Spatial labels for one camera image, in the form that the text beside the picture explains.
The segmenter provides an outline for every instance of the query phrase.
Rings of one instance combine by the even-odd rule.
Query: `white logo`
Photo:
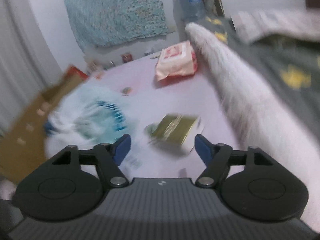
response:
[[[161,180],[161,181],[158,182],[158,184],[159,184],[160,186],[165,186],[165,184],[167,184],[167,183],[166,183],[165,181]]]

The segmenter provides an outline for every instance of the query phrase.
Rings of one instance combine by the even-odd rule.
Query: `wall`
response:
[[[61,69],[65,70],[69,63],[73,63],[79,68],[84,69],[85,62],[83,60],[83,54],[71,31],[63,0],[29,1],[44,39]],[[227,16],[239,10],[303,8],[305,6],[304,0],[222,0],[222,3]],[[174,6],[174,0],[164,0],[163,4],[167,25],[176,28],[178,24],[178,28],[181,28],[179,17],[176,14],[177,7]],[[179,42],[179,38],[178,32],[161,37],[166,45]],[[139,40],[112,49],[100,49],[95,53],[98,54],[100,59],[104,59],[105,61],[112,60],[116,65],[119,65],[121,63],[121,53],[130,51],[134,58],[142,57],[144,51],[150,47],[150,43],[157,39],[159,38]]]

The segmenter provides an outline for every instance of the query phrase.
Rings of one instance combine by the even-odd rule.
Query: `gray gripper base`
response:
[[[91,213],[67,222],[26,218],[13,240],[311,240],[298,219],[281,223],[247,220],[226,208],[211,189],[189,179],[135,179],[111,190]]]

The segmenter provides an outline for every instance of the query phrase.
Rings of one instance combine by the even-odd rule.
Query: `pink and white package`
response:
[[[196,53],[190,41],[184,41],[161,51],[156,65],[156,78],[160,81],[168,76],[193,75],[197,68]]]

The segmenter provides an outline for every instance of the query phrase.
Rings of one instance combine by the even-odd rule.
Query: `dark gray blanket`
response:
[[[255,67],[320,141],[319,44],[273,35],[246,45],[231,20],[207,16],[196,23],[215,33]]]

